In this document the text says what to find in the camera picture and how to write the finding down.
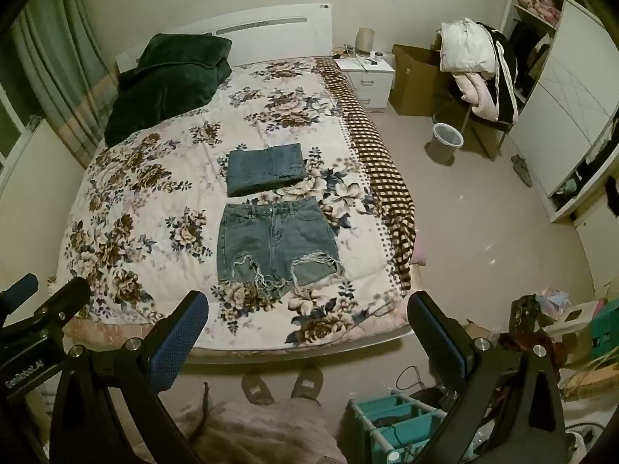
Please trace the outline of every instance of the bolt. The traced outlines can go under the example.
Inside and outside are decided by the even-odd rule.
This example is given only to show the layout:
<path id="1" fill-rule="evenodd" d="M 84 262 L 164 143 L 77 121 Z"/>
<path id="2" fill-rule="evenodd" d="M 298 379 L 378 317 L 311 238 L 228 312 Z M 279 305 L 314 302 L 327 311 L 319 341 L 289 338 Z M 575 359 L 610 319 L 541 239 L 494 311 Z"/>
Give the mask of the bolt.
<path id="1" fill-rule="evenodd" d="M 69 351 L 69 356 L 71 356 L 71 358 L 79 358 L 82 355 L 83 351 L 84 351 L 83 346 L 74 345 Z"/>
<path id="2" fill-rule="evenodd" d="M 542 347 L 541 345 L 533 346 L 533 352 L 536 356 L 539 356 L 540 358 L 543 358 L 546 355 L 546 349 L 544 349 L 544 347 Z"/>
<path id="3" fill-rule="evenodd" d="M 491 347 L 490 340 L 487 338 L 476 338 L 473 343 L 481 351 L 487 351 Z"/>
<path id="4" fill-rule="evenodd" d="M 129 338 L 125 342 L 125 348 L 129 351 L 137 351 L 142 345 L 142 340 L 140 338 Z"/>

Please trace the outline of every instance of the window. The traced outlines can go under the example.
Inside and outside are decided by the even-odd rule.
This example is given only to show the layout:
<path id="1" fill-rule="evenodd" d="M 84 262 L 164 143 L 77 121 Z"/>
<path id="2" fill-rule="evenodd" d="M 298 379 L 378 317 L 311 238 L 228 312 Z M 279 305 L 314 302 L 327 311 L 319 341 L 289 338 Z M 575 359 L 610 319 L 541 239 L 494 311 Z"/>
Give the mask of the window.
<path id="1" fill-rule="evenodd" d="M 0 40 L 0 193 L 43 110 L 21 66 L 10 33 Z"/>

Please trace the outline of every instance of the floor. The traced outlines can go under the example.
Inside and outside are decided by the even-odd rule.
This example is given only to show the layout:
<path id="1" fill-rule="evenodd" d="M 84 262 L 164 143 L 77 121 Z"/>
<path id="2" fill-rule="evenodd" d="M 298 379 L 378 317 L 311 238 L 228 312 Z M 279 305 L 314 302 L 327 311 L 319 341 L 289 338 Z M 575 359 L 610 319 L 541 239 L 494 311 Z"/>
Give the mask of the floor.
<path id="1" fill-rule="evenodd" d="M 576 230 L 570 223 L 549 222 L 535 191 L 512 170 L 513 153 L 507 145 L 491 162 L 465 133 L 465 145 L 453 165 L 442 166 L 425 155 L 433 126 L 429 118 L 399 117 L 391 107 L 372 117 L 416 203 L 428 257 L 421 269 L 426 291 L 448 316 L 505 329 L 510 302 L 524 294 L 553 287 L 567 291 L 572 302 L 592 297 L 593 283 Z M 483 129 L 480 135 L 494 138 Z M 414 336 L 313 362 L 323 368 L 320 400 L 334 432 L 349 398 L 388 393 L 408 365 L 419 366 L 423 380 L 434 384 Z M 302 367 L 301 361 L 264 366 L 263 376 L 275 399 L 290 396 Z M 242 398 L 245 371 L 243 365 L 188 365 L 173 388 L 162 393 L 163 402 L 173 411 L 196 395 L 205 380 L 214 402 Z M 414 381 L 413 375 L 402 378 L 405 386 Z"/>

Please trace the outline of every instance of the white plastic bucket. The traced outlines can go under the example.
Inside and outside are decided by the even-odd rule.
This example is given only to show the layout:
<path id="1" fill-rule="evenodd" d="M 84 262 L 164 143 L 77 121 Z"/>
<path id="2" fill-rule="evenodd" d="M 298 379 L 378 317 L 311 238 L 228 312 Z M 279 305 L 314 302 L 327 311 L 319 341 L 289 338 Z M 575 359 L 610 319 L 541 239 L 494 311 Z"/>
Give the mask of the white plastic bucket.
<path id="1" fill-rule="evenodd" d="M 428 157 L 439 164 L 446 164 L 463 144 L 464 137 L 458 129 L 446 123 L 436 123 L 428 145 Z"/>

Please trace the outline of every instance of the green curtain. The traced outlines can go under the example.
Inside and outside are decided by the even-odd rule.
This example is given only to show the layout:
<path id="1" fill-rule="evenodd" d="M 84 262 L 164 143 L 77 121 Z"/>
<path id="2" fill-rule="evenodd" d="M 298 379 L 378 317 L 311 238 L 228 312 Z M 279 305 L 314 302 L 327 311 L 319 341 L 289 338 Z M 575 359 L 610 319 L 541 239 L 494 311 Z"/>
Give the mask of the green curtain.
<path id="1" fill-rule="evenodd" d="M 20 61 L 48 122 L 86 167 L 116 99 L 82 0 L 30 0 L 12 27 Z"/>

